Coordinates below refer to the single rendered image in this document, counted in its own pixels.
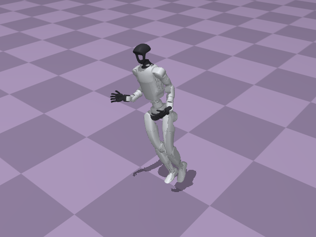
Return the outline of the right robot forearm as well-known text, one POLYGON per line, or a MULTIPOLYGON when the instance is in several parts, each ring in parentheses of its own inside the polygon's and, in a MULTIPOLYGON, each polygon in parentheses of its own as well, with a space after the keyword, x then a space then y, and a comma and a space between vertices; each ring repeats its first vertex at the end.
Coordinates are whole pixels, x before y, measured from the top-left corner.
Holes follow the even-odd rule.
POLYGON ((135 102, 136 99, 142 96, 142 92, 139 90, 139 88, 133 93, 131 96, 126 97, 126 101, 135 102))

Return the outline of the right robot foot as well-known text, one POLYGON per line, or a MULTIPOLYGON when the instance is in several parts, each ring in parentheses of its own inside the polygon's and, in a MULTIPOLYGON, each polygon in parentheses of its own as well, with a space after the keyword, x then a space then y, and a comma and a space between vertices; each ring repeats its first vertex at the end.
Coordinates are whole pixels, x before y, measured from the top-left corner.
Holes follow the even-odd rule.
POLYGON ((168 176, 165 178, 165 183, 170 183, 174 180, 176 174, 178 173, 178 169, 176 167, 174 167, 174 172, 171 173, 169 172, 168 176))

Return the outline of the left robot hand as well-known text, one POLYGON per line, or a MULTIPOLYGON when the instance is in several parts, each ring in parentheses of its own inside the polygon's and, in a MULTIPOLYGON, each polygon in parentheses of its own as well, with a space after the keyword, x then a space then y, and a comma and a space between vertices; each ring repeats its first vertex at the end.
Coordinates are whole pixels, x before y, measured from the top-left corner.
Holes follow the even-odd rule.
POLYGON ((157 110, 159 113, 158 114, 153 114, 151 113, 152 115, 151 116, 151 119, 152 120, 159 120, 161 118, 163 118, 165 115, 168 115, 169 114, 169 110, 171 110, 172 107, 171 106, 168 106, 167 108, 165 108, 163 111, 161 110, 157 110), (154 115, 154 116, 153 116, 154 115))

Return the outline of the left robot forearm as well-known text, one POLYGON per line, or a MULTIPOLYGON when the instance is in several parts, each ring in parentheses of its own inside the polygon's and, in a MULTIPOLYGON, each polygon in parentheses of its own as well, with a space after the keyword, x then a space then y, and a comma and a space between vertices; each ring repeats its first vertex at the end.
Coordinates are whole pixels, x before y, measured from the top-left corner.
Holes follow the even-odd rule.
POLYGON ((168 93, 166 95, 167 99, 166 99, 166 107, 168 106, 171 106, 172 109, 169 110, 169 113, 171 114, 173 112, 173 100, 174 100, 174 97, 175 97, 175 89, 174 89, 174 86, 172 85, 171 86, 171 93, 168 93))

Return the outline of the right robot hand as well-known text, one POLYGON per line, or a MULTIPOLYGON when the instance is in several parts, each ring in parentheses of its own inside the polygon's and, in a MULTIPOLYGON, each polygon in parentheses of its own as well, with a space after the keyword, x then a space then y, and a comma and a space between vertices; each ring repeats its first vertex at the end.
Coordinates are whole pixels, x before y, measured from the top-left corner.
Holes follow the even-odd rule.
POLYGON ((114 101, 111 101, 112 102, 120 102, 120 101, 124 101, 126 102, 126 97, 127 96, 130 96, 130 95, 123 95, 123 94, 120 94, 117 90, 115 90, 115 92, 117 92, 118 94, 115 94, 115 93, 111 93, 112 95, 115 95, 115 96, 110 96, 111 99, 110 100, 114 100, 114 101), (115 98, 112 98, 112 97, 115 97, 115 98))

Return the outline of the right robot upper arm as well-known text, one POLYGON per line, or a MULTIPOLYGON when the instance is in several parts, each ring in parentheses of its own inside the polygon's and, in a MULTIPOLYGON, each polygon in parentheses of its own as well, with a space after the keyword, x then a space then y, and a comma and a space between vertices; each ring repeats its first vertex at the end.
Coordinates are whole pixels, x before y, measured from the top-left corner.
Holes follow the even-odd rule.
MULTIPOLYGON (((138 65, 138 66, 139 66, 139 65, 138 65)), ((137 69, 138 66, 136 66, 136 67, 132 70, 132 72, 133 72, 133 74, 136 76, 137 80, 138 80, 138 77, 137 77, 137 74, 136 74, 136 69, 137 69)), ((139 82, 139 81, 138 81, 138 82, 139 82)), ((140 90, 141 92, 143 92, 142 89, 141 89, 141 86, 139 87, 139 90, 140 90)))

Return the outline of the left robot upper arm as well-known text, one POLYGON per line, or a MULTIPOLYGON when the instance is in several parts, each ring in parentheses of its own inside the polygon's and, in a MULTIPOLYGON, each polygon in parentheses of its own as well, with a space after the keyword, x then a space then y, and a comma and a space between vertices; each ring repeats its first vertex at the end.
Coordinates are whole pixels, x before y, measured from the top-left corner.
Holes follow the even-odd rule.
POLYGON ((154 67, 152 73, 156 78, 160 79, 161 82, 165 85, 164 90, 166 93, 171 93, 171 86, 173 85, 166 74, 166 70, 162 67, 154 67))

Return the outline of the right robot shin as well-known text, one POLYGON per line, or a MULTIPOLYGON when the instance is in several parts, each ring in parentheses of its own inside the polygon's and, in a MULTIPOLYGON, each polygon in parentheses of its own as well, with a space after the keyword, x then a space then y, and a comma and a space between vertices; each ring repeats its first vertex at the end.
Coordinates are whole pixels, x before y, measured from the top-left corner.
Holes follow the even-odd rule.
POLYGON ((174 168, 172 166, 171 161, 168 159, 168 155, 165 154, 165 151, 159 152, 158 149, 155 149, 156 154, 158 155, 161 162, 165 165, 165 167, 168 169, 169 172, 173 173, 174 168))

